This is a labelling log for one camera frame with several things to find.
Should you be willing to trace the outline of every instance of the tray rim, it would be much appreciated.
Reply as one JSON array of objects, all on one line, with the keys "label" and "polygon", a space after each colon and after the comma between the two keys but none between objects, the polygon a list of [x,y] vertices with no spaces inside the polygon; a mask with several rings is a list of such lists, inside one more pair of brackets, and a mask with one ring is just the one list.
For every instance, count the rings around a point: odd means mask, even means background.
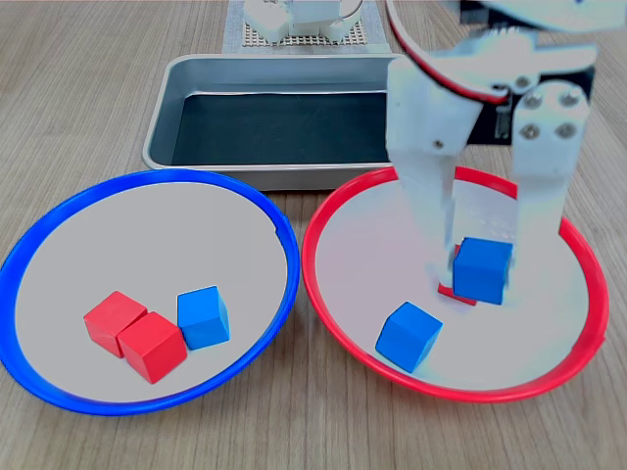
[{"label": "tray rim", "polygon": [[[219,374],[195,387],[159,399],[127,403],[105,402],[77,397],[50,384],[30,366],[17,336],[17,296],[30,260],[59,225],[83,209],[126,190],[179,182],[209,184],[232,191],[257,205],[270,218],[287,264],[285,292],[272,321],[262,336]],[[225,175],[184,168],[145,170],[118,176],[85,189],[48,211],[26,231],[9,252],[0,268],[0,361],[14,380],[32,395],[68,411],[100,416],[126,416],[171,408],[223,385],[248,367],[272,343],[296,302],[300,272],[298,242],[289,219],[273,201],[253,187]]]},{"label": "tray rim", "polygon": [[[574,378],[593,359],[605,341],[609,321],[609,297],[601,264],[583,235],[565,217],[559,228],[560,237],[566,242],[584,272],[589,292],[588,316],[584,329],[570,354],[554,369],[533,381],[506,389],[466,391],[428,384],[403,374],[381,362],[354,343],[334,321],[317,285],[315,254],[320,235],[333,214],[359,193],[379,184],[398,180],[393,167],[365,173],[335,190],[314,213],[305,233],[302,249],[303,281],[313,308],[324,326],[335,339],[357,360],[387,379],[431,397],[473,403],[503,403],[527,400],[550,392]],[[515,183],[497,175],[466,166],[458,166],[456,180],[478,184],[505,194],[517,196]]]}]

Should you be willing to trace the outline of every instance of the wooden table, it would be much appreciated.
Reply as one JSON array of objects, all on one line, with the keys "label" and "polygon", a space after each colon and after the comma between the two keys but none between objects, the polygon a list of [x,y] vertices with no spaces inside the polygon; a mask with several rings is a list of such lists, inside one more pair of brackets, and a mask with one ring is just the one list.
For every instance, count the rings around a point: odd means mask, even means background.
[{"label": "wooden table", "polygon": [[[461,38],[440,5],[401,7],[424,47]],[[64,199],[144,168],[141,148],[166,64],[219,52],[226,10],[217,1],[0,3],[2,259]],[[594,111],[566,215],[603,265],[611,311],[602,351],[566,386],[498,406],[412,393],[349,356],[302,288],[252,366],[165,412],[73,414],[36,399],[3,368],[0,468],[627,468],[627,33],[600,35],[598,43]],[[510,161],[507,150],[469,149],[463,157],[504,176]],[[324,195],[272,198],[302,241]]]}]

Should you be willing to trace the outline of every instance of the white plastic part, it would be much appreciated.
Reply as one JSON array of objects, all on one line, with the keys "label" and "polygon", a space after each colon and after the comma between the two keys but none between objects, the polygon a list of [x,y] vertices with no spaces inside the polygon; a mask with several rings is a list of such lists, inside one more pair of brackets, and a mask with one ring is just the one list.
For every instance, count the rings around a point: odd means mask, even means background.
[{"label": "white plastic part", "polygon": [[[590,113],[583,90],[572,83],[547,81],[530,93],[536,98],[535,105],[528,106],[523,97],[514,110],[512,125],[518,209],[508,288],[511,299],[522,292],[529,295],[544,259],[555,248]],[[578,98],[567,106],[562,102],[565,96]]]},{"label": "white plastic part", "polygon": [[490,0],[486,7],[549,30],[592,32],[625,25],[625,0]]},{"label": "white plastic part", "polygon": [[450,286],[455,168],[483,105],[437,85],[405,57],[390,64],[387,103],[388,158],[424,237],[416,243],[428,247],[429,267]]},{"label": "white plastic part", "polygon": [[540,75],[582,71],[597,59],[594,45],[536,49],[537,34],[516,28],[490,31],[464,40],[452,51],[436,53],[440,71],[481,86],[504,85],[526,93]]},{"label": "white plastic part", "polygon": [[340,18],[341,0],[289,0],[294,24],[335,22]]},{"label": "white plastic part", "polygon": [[268,42],[279,42],[289,34],[290,16],[283,2],[246,0],[244,21]]},{"label": "white plastic part", "polygon": [[322,35],[339,42],[361,18],[359,0],[246,0],[244,4],[245,22],[271,43],[288,35]]},{"label": "white plastic part", "polygon": [[355,24],[357,24],[362,19],[362,7],[354,5],[356,2],[353,0],[349,2],[348,0],[344,0],[342,2],[342,10],[340,11],[340,15],[349,15],[351,12],[354,12],[352,15],[343,18],[342,20],[338,20],[337,22],[324,25],[320,28],[320,34],[326,37],[329,41],[332,42],[340,42],[343,37],[345,37]]},{"label": "white plastic part", "polygon": [[403,22],[396,8],[396,0],[385,0],[385,6],[388,11],[388,20],[390,21],[390,24],[394,26],[396,31],[395,35],[402,42],[405,42],[406,47],[412,50],[412,54],[419,57],[428,68],[437,71],[447,81],[456,83],[459,88],[465,90],[466,93],[479,93],[497,100],[501,100],[506,97],[507,91],[505,89],[495,90],[491,84],[486,84],[485,79],[476,83],[465,79],[463,76],[455,76],[449,71],[441,69],[438,64],[438,58],[449,55],[450,51],[447,51],[446,53],[440,52],[433,54],[423,50],[418,44],[416,44],[411,35],[403,27]]}]

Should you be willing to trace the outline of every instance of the red cube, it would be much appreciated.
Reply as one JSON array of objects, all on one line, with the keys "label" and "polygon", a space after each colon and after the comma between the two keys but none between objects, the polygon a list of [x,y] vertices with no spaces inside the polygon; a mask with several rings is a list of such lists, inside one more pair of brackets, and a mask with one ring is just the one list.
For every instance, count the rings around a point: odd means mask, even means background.
[{"label": "red cube", "polygon": [[151,311],[120,333],[120,346],[130,366],[154,384],[187,357],[180,329]]},{"label": "red cube", "polygon": [[148,310],[144,305],[115,291],[87,313],[83,319],[89,337],[94,343],[117,357],[123,357],[118,336],[146,313]]}]

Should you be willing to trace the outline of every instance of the blue cube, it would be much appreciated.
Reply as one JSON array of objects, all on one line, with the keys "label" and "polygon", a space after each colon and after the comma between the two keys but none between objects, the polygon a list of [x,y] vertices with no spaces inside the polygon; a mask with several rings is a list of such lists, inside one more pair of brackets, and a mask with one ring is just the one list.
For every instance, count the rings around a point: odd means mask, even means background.
[{"label": "blue cube", "polygon": [[453,261],[455,295],[502,304],[512,248],[511,243],[465,238]]},{"label": "blue cube", "polygon": [[412,373],[431,351],[441,329],[440,320],[405,302],[385,320],[375,348],[389,361]]},{"label": "blue cube", "polygon": [[230,339],[228,312],[216,286],[178,296],[178,327],[190,350]]}]

